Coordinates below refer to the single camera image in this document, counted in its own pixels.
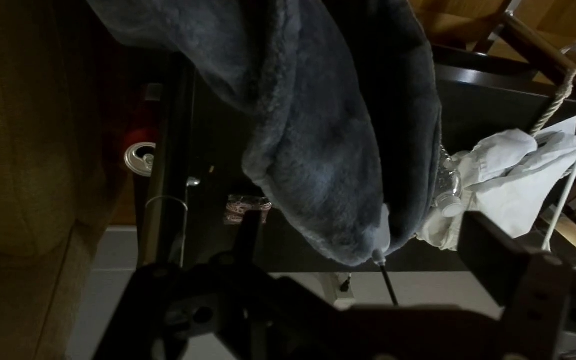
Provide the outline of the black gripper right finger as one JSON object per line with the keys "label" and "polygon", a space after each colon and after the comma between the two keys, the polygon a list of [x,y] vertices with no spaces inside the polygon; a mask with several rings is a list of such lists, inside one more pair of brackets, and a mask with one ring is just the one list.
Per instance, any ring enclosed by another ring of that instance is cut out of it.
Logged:
{"label": "black gripper right finger", "polygon": [[460,259],[504,309],[493,355],[552,360],[569,314],[572,272],[559,259],[510,240],[481,215],[466,215]]}

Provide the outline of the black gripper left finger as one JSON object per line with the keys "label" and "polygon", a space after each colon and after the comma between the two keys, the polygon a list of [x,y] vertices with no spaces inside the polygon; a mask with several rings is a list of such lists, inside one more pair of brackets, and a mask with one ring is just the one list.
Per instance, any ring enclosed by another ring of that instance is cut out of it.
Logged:
{"label": "black gripper left finger", "polygon": [[342,360],[322,321],[335,310],[291,279],[252,263],[262,215],[246,212],[235,249],[183,270],[140,269],[94,360],[183,360],[190,341],[216,336],[238,360]]}

